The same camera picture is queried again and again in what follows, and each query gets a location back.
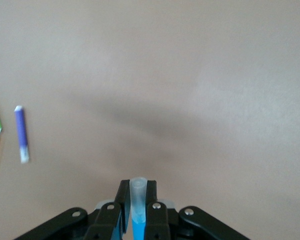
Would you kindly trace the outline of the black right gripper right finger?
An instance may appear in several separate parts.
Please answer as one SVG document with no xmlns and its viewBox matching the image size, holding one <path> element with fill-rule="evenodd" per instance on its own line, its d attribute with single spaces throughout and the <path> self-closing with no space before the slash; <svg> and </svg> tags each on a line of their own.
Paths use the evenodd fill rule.
<svg viewBox="0 0 300 240">
<path fill-rule="evenodd" d="M 146 240 L 247 240 L 248 237 L 196 206 L 180 211 L 158 200 L 157 182 L 149 180 L 145 197 Z"/>
</svg>

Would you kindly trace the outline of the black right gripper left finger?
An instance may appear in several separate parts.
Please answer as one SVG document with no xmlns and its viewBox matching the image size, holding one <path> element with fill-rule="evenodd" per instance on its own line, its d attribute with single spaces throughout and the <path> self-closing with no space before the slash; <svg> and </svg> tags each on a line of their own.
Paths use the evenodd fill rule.
<svg viewBox="0 0 300 240">
<path fill-rule="evenodd" d="M 114 200 L 88 213 L 70 208 L 17 237 L 18 240 L 121 240 L 130 213 L 130 181 L 122 180 Z"/>
</svg>

